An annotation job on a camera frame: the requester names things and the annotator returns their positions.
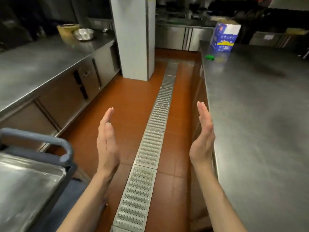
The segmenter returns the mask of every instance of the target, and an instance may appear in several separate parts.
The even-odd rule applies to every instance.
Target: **green object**
[[[214,60],[214,56],[210,55],[210,54],[206,55],[205,58],[207,58],[209,60]]]

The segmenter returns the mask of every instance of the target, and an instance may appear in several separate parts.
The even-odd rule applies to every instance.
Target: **orange tile floor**
[[[156,57],[194,60],[196,54],[157,49]],[[115,108],[111,123],[121,152],[121,164],[108,189],[108,206],[100,218],[97,232],[110,230],[166,66],[166,62],[156,61],[149,81],[117,75],[61,136],[72,144],[75,162],[92,177],[98,164],[98,125],[105,111],[109,107]],[[188,63],[179,63],[146,232],[188,231],[187,176],[191,140],[192,69],[193,66]]]

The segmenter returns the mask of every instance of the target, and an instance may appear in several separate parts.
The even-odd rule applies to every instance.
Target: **person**
[[[213,123],[205,104],[197,102],[201,134],[192,143],[189,155],[203,192],[214,232],[247,232],[233,210],[212,171],[211,150],[215,140]],[[103,197],[120,163],[109,108],[98,128],[98,169],[57,232],[90,231],[95,224]]]

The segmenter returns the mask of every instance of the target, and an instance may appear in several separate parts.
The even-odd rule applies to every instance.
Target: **white pillar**
[[[122,75],[148,80],[155,67],[156,0],[110,0]]]

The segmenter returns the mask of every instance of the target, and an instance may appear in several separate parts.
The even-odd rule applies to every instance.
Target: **metal tray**
[[[0,231],[26,231],[65,175],[64,167],[0,152]]]

